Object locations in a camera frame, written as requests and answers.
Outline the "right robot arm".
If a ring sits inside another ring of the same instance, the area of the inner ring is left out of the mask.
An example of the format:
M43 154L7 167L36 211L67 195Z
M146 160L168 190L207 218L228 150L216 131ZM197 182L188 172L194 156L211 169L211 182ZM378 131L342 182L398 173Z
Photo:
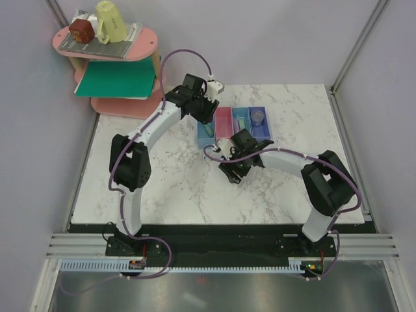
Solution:
M214 151L221 154L219 169L230 183L239 184L253 167L277 169L304 182L311 212L297 245L307 256L320 250L320 240L331 230L341 208L353 196L360 198L356 182L331 150L318 155L300 153L279 147L270 139L258 141L243 129L231 138L218 140Z

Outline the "pink highlighter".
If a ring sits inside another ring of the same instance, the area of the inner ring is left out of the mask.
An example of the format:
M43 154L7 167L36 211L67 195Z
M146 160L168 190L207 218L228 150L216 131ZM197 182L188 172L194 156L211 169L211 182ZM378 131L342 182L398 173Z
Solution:
M241 129L241 125L240 125L240 118L234 118L233 119L233 126L234 126L234 133L237 134Z

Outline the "green highlighter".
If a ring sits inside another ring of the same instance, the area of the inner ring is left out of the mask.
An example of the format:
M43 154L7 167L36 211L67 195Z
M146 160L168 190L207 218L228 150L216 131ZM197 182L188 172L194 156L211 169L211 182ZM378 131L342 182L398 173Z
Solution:
M205 132L207 133L207 135L208 135L209 137L214 137L214 131L213 131L213 128L212 128L210 125L205 124L205 125L203 126L203 128L205 129Z
M246 129L246 122L244 121L244 118L239 118L238 123L239 123L240 130Z

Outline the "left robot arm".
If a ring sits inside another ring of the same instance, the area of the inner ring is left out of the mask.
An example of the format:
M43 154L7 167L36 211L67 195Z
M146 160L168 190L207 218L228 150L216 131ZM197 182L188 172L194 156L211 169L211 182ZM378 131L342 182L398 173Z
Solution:
M162 96L162 101L151 116L128 135L115 135L111 142L109 161L109 190L120 193L117 228L124 234L120 248L127 255L142 250L142 239L136 236L142 227L141 195L150 179L149 152L173 125L184 117L209 124L219 106L217 97L224 84L209 76L206 81L187 74L181 85Z

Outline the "light blue drawer bin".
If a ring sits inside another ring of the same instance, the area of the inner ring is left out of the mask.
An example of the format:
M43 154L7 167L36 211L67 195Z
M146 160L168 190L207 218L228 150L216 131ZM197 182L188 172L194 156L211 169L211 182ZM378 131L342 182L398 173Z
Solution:
M250 112L248 107L233 107L231 109L233 133L236 134L239 131L246 129L249 134L252 133Z

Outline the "purple drawer bin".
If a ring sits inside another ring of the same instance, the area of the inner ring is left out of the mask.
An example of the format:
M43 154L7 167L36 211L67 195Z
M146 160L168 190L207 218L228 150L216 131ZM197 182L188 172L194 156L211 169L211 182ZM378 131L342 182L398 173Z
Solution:
M268 124L267 112L264 107L248 107L252 136L258 141L272 137Z

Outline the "pink drawer bin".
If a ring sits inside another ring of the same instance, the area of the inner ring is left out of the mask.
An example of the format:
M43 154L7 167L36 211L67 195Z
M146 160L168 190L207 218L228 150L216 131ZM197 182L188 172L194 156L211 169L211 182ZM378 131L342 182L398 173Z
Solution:
M215 137L217 140L221 138L230 138L233 135L233 118L231 107L219 107L215 114Z

